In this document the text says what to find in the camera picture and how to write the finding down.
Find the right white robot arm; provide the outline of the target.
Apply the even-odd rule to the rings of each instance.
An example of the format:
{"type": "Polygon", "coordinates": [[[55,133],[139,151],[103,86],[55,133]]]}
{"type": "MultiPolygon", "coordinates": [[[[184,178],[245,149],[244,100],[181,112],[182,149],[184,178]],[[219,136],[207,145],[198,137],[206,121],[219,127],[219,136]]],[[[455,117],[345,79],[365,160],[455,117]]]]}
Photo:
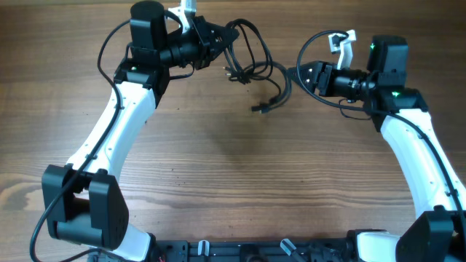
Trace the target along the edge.
{"type": "Polygon", "coordinates": [[[346,258],[354,261],[463,261],[465,186],[456,175],[433,129],[419,90],[406,86],[407,41],[372,38],[365,71],[351,68],[354,31],[328,30],[337,63],[298,62],[291,78],[314,99],[342,111],[360,111],[389,144],[414,202],[416,219],[400,236],[383,230],[354,230],[346,258]]]}

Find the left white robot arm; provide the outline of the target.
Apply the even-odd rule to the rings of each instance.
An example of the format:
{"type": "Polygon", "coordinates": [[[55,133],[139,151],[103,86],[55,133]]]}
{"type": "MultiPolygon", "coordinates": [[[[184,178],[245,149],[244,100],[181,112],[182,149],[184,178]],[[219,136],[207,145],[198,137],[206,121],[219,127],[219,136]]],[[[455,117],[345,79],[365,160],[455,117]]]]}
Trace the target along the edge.
{"type": "Polygon", "coordinates": [[[239,36],[197,15],[193,1],[165,9],[158,1],[132,5],[131,42],[114,75],[111,97],[79,150],[42,176],[45,210],[39,226],[53,239],[86,245],[88,253],[118,261],[163,261],[154,235],[129,223],[119,187],[127,155],[155,112],[172,67],[207,68],[239,36]]]}

